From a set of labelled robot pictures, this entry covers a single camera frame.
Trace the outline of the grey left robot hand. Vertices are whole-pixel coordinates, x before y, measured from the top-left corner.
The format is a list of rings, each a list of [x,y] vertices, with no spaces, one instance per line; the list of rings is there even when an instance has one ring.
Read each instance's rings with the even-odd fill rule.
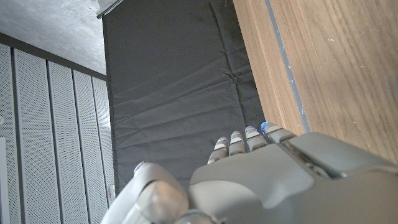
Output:
[[[397,166],[265,121],[219,138],[188,189],[143,161],[103,223],[396,223]]]

